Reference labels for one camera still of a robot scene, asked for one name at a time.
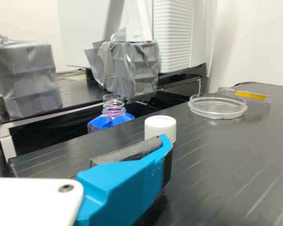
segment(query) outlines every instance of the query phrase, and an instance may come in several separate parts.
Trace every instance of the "black platform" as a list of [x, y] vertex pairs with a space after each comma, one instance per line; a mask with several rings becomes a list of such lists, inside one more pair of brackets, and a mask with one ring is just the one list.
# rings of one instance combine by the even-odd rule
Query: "black platform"
[[[249, 101], [233, 120], [210, 120], [187, 103], [154, 114], [177, 120], [166, 203], [156, 226], [283, 226], [283, 87], [246, 83], [272, 95]], [[74, 178], [89, 159], [143, 140], [149, 115], [10, 160], [17, 177]]]

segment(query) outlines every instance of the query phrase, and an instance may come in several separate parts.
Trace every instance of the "yellow plastic strip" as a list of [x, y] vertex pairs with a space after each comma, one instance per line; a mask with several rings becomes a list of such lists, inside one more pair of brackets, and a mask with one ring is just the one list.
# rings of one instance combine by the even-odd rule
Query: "yellow plastic strip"
[[253, 98], [253, 99], [257, 99], [257, 100], [265, 100], [266, 99], [265, 95], [248, 93], [248, 92], [243, 92], [243, 91], [236, 91], [236, 96], [248, 97], [248, 98]]

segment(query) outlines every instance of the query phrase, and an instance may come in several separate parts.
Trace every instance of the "petri dish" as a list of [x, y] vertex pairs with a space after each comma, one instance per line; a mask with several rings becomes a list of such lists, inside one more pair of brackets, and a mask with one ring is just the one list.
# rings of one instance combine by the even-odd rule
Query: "petri dish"
[[190, 110], [210, 119], [234, 119], [247, 110], [246, 100], [221, 93], [203, 93], [191, 96]]

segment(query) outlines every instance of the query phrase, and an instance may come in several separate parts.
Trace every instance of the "white cap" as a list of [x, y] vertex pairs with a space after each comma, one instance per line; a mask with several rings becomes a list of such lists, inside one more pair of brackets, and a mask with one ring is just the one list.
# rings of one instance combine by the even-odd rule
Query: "white cap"
[[176, 141], [176, 119], [155, 115], [145, 120], [145, 140], [162, 134], [166, 134], [172, 143]]

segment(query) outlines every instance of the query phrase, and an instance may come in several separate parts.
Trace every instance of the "white machine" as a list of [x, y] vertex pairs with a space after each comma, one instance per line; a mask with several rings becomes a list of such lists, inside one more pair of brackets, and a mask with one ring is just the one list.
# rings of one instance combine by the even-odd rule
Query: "white machine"
[[206, 62], [209, 4], [206, 0], [58, 0], [66, 64], [89, 68], [84, 50], [117, 33], [133, 42], [154, 38], [160, 73], [198, 66]]

